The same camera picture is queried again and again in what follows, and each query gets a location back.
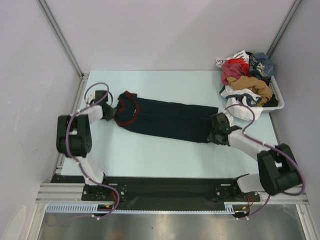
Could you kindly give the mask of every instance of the white table surface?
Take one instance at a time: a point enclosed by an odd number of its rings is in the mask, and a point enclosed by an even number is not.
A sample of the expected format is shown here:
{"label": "white table surface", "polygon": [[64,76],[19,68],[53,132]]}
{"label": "white table surface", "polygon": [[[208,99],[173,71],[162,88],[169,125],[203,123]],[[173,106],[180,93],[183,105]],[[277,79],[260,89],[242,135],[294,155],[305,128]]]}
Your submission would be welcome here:
{"label": "white table surface", "polygon": [[[92,71],[86,89],[97,82],[109,85],[113,107],[124,91],[138,97],[166,102],[214,106],[219,112],[226,100],[219,95],[221,71]],[[244,127],[249,122],[237,120]],[[248,133],[267,143],[276,144],[268,113],[262,113]],[[195,143],[130,132],[114,120],[100,120],[91,125],[91,155],[107,176],[233,178],[258,172],[257,162],[238,149]],[[66,158],[62,175],[81,175],[72,159]]]}

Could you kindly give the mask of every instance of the purple cable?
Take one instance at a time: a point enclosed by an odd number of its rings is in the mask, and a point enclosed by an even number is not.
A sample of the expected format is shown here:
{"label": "purple cable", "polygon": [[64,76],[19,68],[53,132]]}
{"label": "purple cable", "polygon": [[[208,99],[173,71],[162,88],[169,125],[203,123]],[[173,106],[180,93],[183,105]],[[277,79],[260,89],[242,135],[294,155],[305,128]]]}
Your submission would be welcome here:
{"label": "purple cable", "polygon": [[[304,174],[302,173],[301,169],[299,168],[299,166],[296,164],[296,162],[290,156],[288,156],[286,153],[284,153],[283,151],[275,148],[274,146],[271,146],[269,144],[263,143],[262,141],[254,138],[252,136],[247,135],[245,133],[245,131],[255,122],[256,115],[255,115],[254,111],[252,111],[252,109],[250,107],[244,106],[244,105],[241,105],[241,104],[232,104],[232,105],[226,107],[224,110],[227,110],[227,109],[229,109],[231,107],[234,107],[234,106],[244,107],[244,108],[248,109],[252,113],[252,121],[247,126],[245,126],[243,128],[243,130],[242,130],[243,136],[245,136],[247,139],[249,139],[249,140],[251,140],[251,141],[253,141],[253,142],[257,143],[257,144],[260,144],[260,145],[265,146],[265,147],[267,147],[267,148],[269,148],[271,150],[276,151],[278,154],[281,154],[282,156],[284,156],[295,167],[295,169],[296,169],[296,171],[297,171],[297,173],[298,173],[298,175],[299,175],[299,177],[301,179],[302,188],[301,188],[301,190],[299,192],[295,192],[295,193],[283,192],[283,193],[286,194],[286,195],[290,195],[290,196],[298,196],[298,195],[303,194],[305,192],[305,189],[306,189],[306,178],[305,178]],[[266,199],[265,203],[262,205],[262,207],[258,211],[252,213],[249,216],[253,216],[253,215],[257,214],[258,212],[260,212],[268,204],[268,202],[270,200],[270,197],[271,196],[269,195],[268,198]]]}
{"label": "purple cable", "polygon": [[[87,96],[87,93],[88,91],[93,88],[94,86],[96,85],[105,85],[106,86],[106,93],[105,95],[103,95],[103,97],[101,99],[99,99],[98,101],[96,101],[94,104],[90,105],[90,106],[86,106],[84,107],[83,109],[80,109],[78,111],[76,111],[70,118],[69,122],[68,122],[68,125],[67,125],[67,128],[66,128],[66,134],[65,134],[65,146],[66,146],[66,152],[68,153],[68,156],[70,158],[73,158],[79,165],[79,168],[83,174],[83,176],[88,179],[89,181],[91,181],[92,183],[98,185],[98,186],[101,186],[101,187],[104,187],[104,188],[107,188],[107,189],[110,189],[112,191],[115,192],[116,194],[116,203],[115,203],[115,206],[113,207],[113,209],[111,209],[107,214],[105,214],[104,216],[101,216],[101,217],[97,217],[97,219],[105,219],[107,218],[119,205],[119,202],[120,202],[120,195],[119,195],[119,192],[114,188],[114,187],[111,187],[109,185],[105,185],[105,184],[102,184],[102,183],[99,183],[99,182],[96,182],[95,180],[93,180],[91,177],[88,176],[88,174],[85,172],[84,168],[82,167],[81,165],[81,162],[80,160],[76,157],[76,156],[73,156],[73,154],[71,153],[70,151],[70,146],[69,146],[69,135],[70,135],[70,129],[71,129],[71,124],[73,122],[73,120],[75,119],[75,117],[84,112],[85,110],[88,110],[89,108],[92,108],[93,106],[99,104],[100,102],[102,102],[109,94],[109,86],[108,84],[104,83],[104,82],[97,82],[93,85],[91,85],[84,93],[84,99],[86,99],[86,96]],[[55,224],[51,224],[51,225],[48,225],[50,227],[53,227],[53,226],[57,226],[57,225],[61,225],[61,224],[66,224],[70,221],[73,221],[75,219],[79,219],[79,218],[83,218],[83,217],[92,217],[92,215],[88,215],[88,214],[85,214],[85,215],[80,215],[80,216],[76,216],[76,217],[72,217],[70,219],[67,219],[65,221],[62,221],[62,222],[58,222],[58,223],[55,223]]]}

